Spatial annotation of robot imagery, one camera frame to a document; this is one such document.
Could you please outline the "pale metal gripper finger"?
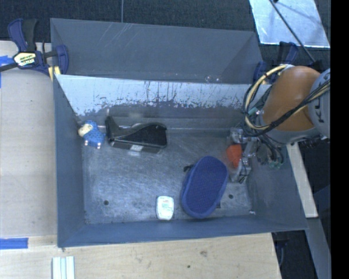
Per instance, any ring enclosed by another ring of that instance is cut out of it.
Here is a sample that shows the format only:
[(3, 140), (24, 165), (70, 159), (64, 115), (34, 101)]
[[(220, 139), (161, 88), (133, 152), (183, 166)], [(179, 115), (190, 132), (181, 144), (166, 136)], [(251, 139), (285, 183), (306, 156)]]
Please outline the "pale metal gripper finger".
[(233, 183), (240, 183), (242, 179), (241, 172), (242, 172), (241, 163), (239, 163), (236, 168), (230, 169), (230, 181)]
[(241, 172), (240, 172), (240, 179), (239, 183), (243, 184), (251, 171), (251, 166), (250, 166), (250, 159), (249, 158), (242, 158), (241, 160)]

